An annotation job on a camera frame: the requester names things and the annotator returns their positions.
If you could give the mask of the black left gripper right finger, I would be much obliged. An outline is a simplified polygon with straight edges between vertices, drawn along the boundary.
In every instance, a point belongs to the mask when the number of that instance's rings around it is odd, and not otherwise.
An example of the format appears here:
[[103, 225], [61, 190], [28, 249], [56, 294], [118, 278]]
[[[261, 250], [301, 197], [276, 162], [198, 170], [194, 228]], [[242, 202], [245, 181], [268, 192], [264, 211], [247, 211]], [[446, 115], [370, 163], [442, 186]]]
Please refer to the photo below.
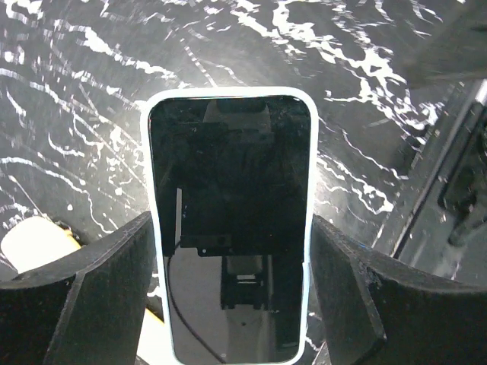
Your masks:
[[334, 364], [484, 364], [486, 289], [431, 275], [315, 215], [310, 262]]

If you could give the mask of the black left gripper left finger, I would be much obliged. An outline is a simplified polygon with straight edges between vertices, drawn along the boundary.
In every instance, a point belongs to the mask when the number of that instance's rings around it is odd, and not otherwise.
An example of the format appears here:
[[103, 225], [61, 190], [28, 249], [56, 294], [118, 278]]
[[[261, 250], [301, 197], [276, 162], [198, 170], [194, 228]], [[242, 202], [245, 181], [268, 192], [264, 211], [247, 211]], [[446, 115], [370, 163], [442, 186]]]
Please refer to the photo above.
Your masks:
[[154, 261], [151, 215], [39, 268], [1, 273], [3, 364], [133, 364]]

